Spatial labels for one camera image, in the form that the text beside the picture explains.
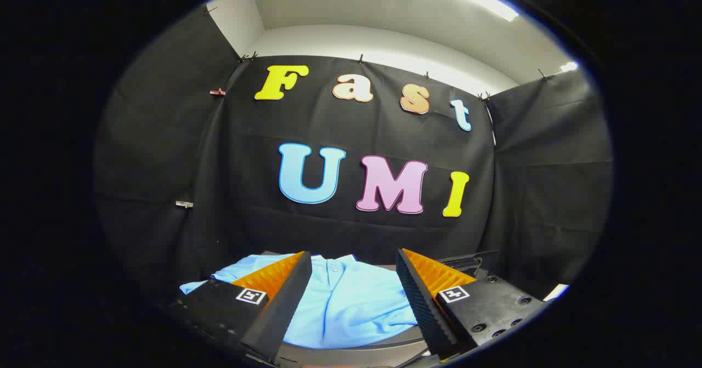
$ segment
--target white wall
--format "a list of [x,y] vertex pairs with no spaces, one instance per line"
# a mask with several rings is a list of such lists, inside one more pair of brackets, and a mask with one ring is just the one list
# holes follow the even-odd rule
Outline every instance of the white wall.
[[258,13],[256,0],[211,0],[207,10],[212,19],[231,43],[239,56],[244,54],[242,48],[248,48],[258,36],[265,31],[261,15]]
[[499,71],[454,49],[395,31],[353,25],[304,25],[263,31],[241,54],[323,55],[377,63],[424,74],[478,95],[495,94],[517,85]]
[[491,66],[416,36],[354,25],[304,25],[265,29],[256,0],[211,0],[215,23],[240,55],[323,55],[388,65],[424,74],[484,96],[517,85]]

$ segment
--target black fabric backdrop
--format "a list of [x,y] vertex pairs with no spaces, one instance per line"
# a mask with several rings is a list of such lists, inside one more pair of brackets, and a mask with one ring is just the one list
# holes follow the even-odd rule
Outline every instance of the black fabric backdrop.
[[601,98],[576,70],[486,101],[495,193],[480,250],[499,249],[502,276],[539,298],[572,285],[607,220],[614,168]]
[[[271,65],[306,65],[309,74],[299,76],[281,100],[254,100]],[[335,98],[336,78],[347,73],[369,78],[375,98],[368,103]],[[429,113],[401,109],[399,98],[408,83],[428,88]],[[476,97],[415,73],[327,56],[261,56],[238,68],[225,90],[203,134],[194,186],[193,245],[205,273],[264,250],[309,250],[328,257],[353,253],[372,264],[394,263],[398,247],[434,258],[476,251],[492,195],[494,150],[489,116]],[[469,108],[471,131],[458,126],[449,105],[454,99]],[[303,172],[309,188],[321,183],[319,149],[346,151],[330,200],[296,203],[281,193],[282,143],[312,149]],[[423,213],[356,209],[363,195],[365,155],[387,158],[395,177],[407,161],[428,164]],[[471,179],[463,213],[445,218],[452,171],[466,172]]]
[[136,56],[113,87],[95,138],[95,193],[117,257],[146,296],[173,298],[182,279],[200,273],[186,238],[200,135],[238,65],[204,6]]
[[[238,56],[204,8],[171,26],[118,81],[98,129],[95,190],[110,245],[151,299],[164,303],[250,253],[310,250],[394,262],[398,247],[432,258],[500,249],[504,278],[544,297],[570,284],[607,214],[612,153],[597,93],[559,73],[476,97],[389,66],[326,56]],[[270,65],[307,65],[281,100],[254,100]],[[368,103],[335,98],[341,74],[371,80]],[[428,88],[426,115],[403,111],[407,83]],[[223,98],[209,95],[222,87]],[[469,108],[458,127],[450,100]],[[491,129],[495,129],[494,146]],[[315,205],[278,187],[282,143],[301,143],[303,183],[321,183],[319,149],[346,151],[338,189]],[[359,211],[362,156],[429,165],[424,211]],[[466,172],[458,218],[444,218],[451,171]],[[194,208],[175,205],[193,201]]]

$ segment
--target gray surface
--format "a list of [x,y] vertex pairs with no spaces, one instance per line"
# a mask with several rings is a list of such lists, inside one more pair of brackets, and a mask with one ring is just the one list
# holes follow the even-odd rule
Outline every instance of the gray surface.
[[526,16],[507,22],[465,0],[256,0],[256,5],[266,29],[316,24],[388,29],[458,50],[520,84],[540,78],[536,68],[548,75],[570,61]]

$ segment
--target light blue shirt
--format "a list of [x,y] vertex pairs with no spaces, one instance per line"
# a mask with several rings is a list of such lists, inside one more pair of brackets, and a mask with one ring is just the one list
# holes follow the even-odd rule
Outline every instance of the light blue shirt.
[[[231,283],[267,265],[288,258],[251,255],[212,275]],[[354,348],[391,338],[417,320],[397,273],[353,255],[325,259],[312,256],[312,275],[283,340],[314,349]],[[190,293],[205,281],[180,286]]]

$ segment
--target blue letter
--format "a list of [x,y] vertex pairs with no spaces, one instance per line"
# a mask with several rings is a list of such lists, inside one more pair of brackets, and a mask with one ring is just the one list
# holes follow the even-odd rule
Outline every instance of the blue letter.
[[456,109],[456,121],[458,121],[458,126],[466,131],[470,131],[472,126],[471,123],[468,122],[468,108],[463,105],[463,101],[452,100],[451,106]]
[[300,203],[323,203],[336,193],[339,179],[339,163],[346,157],[346,151],[323,148],[319,155],[324,158],[324,176],[321,186],[310,189],[303,185],[305,157],[312,153],[311,148],[299,143],[283,143],[278,148],[283,155],[280,161],[280,191],[290,200]]

